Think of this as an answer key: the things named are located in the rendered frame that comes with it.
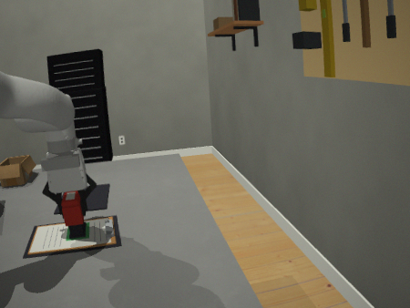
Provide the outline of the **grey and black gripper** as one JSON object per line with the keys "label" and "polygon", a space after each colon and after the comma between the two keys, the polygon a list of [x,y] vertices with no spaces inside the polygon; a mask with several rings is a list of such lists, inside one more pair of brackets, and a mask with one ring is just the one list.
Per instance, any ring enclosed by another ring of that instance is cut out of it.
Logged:
{"label": "grey and black gripper", "polygon": [[[83,216],[86,216],[87,202],[86,198],[91,191],[97,186],[86,171],[85,161],[81,148],[74,149],[73,154],[78,154],[80,158],[80,167],[72,169],[57,169],[47,171],[47,183],[43,189],[43,194],[58,204],[59,213],[62,212],[62,192],[76,191],[80,196],[80,205]],[[84,162],[83,162],[84,161]],[[89,184],[89,187],[84,190]],[[56,193],[56,194],[55,194]],[[64,219],[64,216],[63,216]]]}

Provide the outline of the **brown cardboard box with flaps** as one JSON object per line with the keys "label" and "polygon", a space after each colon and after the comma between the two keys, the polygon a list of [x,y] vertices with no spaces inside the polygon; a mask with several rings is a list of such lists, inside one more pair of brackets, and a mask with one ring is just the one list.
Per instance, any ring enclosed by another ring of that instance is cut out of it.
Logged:
{"label": "brown cardboard box with flaps", "polygon": [[[22,164],[17,164],[21,162]],[[12,164],[13,166],[7,166],[7,165],[12,165]],[[33,171],[30,171],[30,170],[32,170],[35,166],[36,164],[34,163],[30,155],[6,158],[4,161],[0,163],[1,186],[7,187],[7,186],[26,184],[29,178],[33,175]],[[28,172],[30,173],[28,174]],[[18,177],[19,174],[20,174],[20,177]],[[4,179],[4,178],[12,178],[12,179]]]}

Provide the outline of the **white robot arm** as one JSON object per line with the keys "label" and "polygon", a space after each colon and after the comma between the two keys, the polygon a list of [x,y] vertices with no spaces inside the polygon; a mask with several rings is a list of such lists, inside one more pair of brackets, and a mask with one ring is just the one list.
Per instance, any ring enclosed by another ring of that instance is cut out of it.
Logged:
{"label": "white robot arm", "polygon": [[82,139],[76,136],[75,109],[69,95],[47,84],[0,71],[0,118],[14,118],[24,132],[51,131],[46,132],[50,154],[40,160],[42,172],[80,167],[79,153],[73,152]]}

